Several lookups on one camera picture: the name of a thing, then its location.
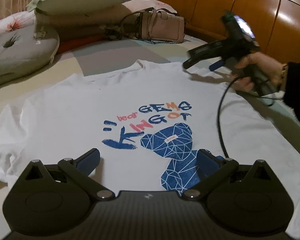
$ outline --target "gray cushion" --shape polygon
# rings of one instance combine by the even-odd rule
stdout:
[[[52,62],[59,36],[49,26],[32,25],[0,37],[0,85]]]

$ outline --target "metal screw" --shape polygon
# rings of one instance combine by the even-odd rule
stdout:
[[[196,189],[188,189],[184,193],[187,197],[195,198],[200,196],[200,191]]]
[[[98,191],[97,196],[99,198],[110,198],[112,196],[112,191],[103,189],[103,190]]]

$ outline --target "t-shirt sleeve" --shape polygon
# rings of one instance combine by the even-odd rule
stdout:
[[[34,125],[35,111],[29,99],[22,107],[7,105],[0,114],[0,181],[11,187],[17,180],[15,163],[28,141]]]
[[[283,101],[293,108],[300,121],[300,63],[289,62],[286,91]]]

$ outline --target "headboard panel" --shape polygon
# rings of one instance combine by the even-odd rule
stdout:
[[[186,21],[186,33],[205,41],[224,39],[220,17],[233,11],[247,21],[261,51],[281,62],[300,61],[300,0],[160,0]]]

